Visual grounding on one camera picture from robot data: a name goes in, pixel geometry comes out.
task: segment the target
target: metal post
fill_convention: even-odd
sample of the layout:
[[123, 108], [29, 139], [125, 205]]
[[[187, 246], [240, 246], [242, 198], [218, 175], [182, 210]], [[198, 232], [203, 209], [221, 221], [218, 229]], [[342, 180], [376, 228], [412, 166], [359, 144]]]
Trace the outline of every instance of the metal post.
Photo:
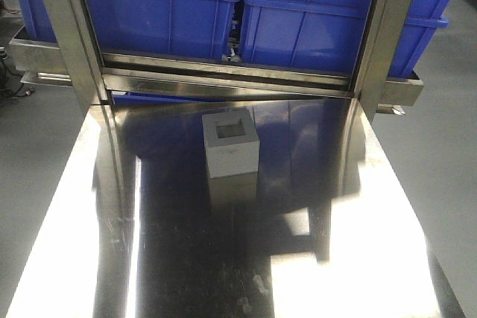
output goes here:
[[81, 110], [109, 103], [103, 62], [85, 0], [43, 0]]
[[372, 121], [412, 0], [373, 0], [351, 89]]

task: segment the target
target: stainless steel frame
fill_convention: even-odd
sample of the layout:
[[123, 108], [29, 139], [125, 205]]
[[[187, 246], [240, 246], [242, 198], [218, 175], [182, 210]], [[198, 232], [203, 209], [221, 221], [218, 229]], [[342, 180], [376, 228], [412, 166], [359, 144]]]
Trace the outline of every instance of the stainless steel frame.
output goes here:
[[10, 43], [25, 82], [65, 85], [69, 74], [83, 110], [112, 103], [109, 90], [194, 95], [224, 100], [358, 98], [369, 119], [378, 104], [412, 105], [417, 79], [387, 79], [411, 0], [373, 0], [352, 77], [155, 54], [99, 51], [85, 0], [44, 0], [58, 46], [20, 33]]
[[385, 87], [412, 0], [373, 0], [351, 88], [370, 121]]
[[103, 65], [85, 0], [43, 0], [83, 113], [108, 103]]

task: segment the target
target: floor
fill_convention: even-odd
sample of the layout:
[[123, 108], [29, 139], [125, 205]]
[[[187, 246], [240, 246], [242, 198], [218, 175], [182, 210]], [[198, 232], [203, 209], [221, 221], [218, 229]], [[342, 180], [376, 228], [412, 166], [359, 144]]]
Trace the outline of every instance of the floor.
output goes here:
[[[373, 126], [467, 318], [477, 318], [477, 0], [452, 0], [446, 15], [451, 25], [416, 68], [420, 99]], [[0, 46], [19, 26], [0, 19]], [[0, 317], [82, 122], [72, 89], [35, 89], [0, 100]]]
[[467, 318], [477, 317], [477, 0], [452, 0], [416, 67], [423, 93], [373, 128]]

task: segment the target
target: small white box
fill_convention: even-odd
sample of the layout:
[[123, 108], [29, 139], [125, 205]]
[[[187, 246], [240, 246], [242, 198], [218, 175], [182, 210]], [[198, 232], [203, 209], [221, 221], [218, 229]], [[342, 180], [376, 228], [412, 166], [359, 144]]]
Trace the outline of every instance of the small white box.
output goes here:
[[211, 178], [258, 171], [260, 140], [248, 109], [203, 115], [202, 124]]

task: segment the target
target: stainless steel tabletop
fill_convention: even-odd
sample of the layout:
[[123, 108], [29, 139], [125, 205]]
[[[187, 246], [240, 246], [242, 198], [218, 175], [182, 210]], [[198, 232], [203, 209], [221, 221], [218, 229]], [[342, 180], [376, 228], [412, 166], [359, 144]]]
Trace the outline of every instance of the stainless steel tabletop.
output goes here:
[[[208, 179], [248, 108], [259, 171]], [[463, 317], [355, 100], [93, 106], [8, 317]]]

